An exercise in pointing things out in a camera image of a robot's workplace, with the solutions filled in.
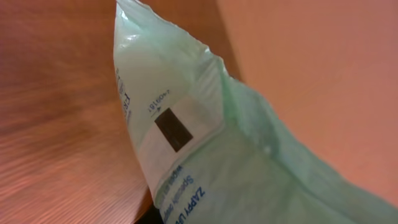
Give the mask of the mint wet wipes pack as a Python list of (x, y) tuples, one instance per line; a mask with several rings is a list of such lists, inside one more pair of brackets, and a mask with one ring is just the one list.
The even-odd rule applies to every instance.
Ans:
[(299, 143), (223, 59), (139, 1), (118, 1), (124, 119), (164, 223), (396, 223), (397, 209)]

